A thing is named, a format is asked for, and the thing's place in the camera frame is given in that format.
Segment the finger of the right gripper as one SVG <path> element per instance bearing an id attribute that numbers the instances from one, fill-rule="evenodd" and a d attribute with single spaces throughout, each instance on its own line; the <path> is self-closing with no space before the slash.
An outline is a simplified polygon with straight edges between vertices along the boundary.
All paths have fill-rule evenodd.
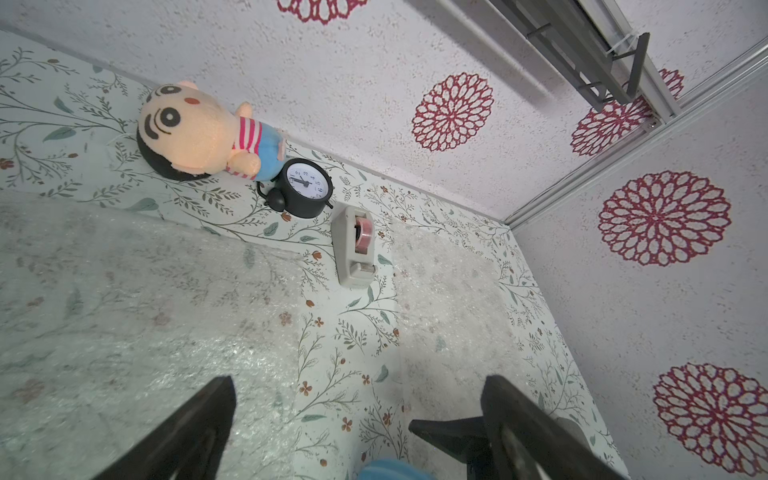
<path id="1" fill-rule="evenodd" d="M 467 467 L 468 479 L 497 479 L 482 417 L 450 421 L 412 420 L 411 433 Z"/>

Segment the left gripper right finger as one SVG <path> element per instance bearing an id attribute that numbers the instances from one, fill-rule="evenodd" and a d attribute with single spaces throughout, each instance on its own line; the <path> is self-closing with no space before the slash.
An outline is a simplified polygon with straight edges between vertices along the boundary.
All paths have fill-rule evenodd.
<path id="1" fill-rule="evenodd" d="M 481 408 L 500 479 L 622 477 L 500 375 L 486 378 Z"/>

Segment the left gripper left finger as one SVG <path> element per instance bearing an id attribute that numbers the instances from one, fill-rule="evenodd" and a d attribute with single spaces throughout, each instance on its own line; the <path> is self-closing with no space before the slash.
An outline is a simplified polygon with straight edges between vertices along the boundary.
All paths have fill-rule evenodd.
<path id="1" fill-rule="evenodd" d="M 214 479 L 234 421 L 230 376 L 212 379 L 98 479 Z"/>

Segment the blue ribbed vase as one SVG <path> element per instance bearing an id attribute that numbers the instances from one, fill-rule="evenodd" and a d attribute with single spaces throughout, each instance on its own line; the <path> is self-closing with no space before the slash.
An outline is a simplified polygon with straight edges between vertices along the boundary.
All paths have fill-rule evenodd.
<path id="1" fill-rule="evenodd" d="M 366 465 L 358 480 L 434 480 L 430 474 L 396 459 L 379 459 Z"/>

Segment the bubble wrap sheet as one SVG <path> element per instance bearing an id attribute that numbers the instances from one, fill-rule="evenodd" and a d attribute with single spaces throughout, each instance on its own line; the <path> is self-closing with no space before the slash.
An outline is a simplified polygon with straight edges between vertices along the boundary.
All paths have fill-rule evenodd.
<path id="1" fill-rule="evenodd" d="M 393 224 L 405 419 L 479 414 L 485 379 L 502 375 L 554 418 L 579 420 L 583 386 L 519 247 L 509 234 L 484 247 Z"/>
<path id="2" fill-rule="evenodd" d="M 294 252 L 3 192 L 2 477 L 89 478 L 229 376 L 219 477 L 290 478 L 302 277 Z"/>

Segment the black alarm clock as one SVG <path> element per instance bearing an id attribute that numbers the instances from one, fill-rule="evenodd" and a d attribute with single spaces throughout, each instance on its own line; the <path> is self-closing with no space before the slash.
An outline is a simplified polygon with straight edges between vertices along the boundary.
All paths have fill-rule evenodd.
<path id="1" fill-rule="evenodd" d="M 325 208 L 333 209 L 334 186 L 330 175 L 307 159 L 289 160 L 268 191 L 256 183 L 257 194 L 270 209 L 301 219 L 318 217 Z"/>

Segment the plush boy doll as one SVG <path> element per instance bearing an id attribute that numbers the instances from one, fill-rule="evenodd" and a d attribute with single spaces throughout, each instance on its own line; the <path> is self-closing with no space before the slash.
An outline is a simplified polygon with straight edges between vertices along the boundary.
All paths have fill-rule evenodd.
<path id="1" fill-rule="evenodd" d="M 286 161 L 283 135 L 256 120 L 250 103 L 231 112 L 190 82 L 160 85 L 147 95 L 136 142 L 156 173 L 183 182 L 220 172 L 271 181 Z"/>

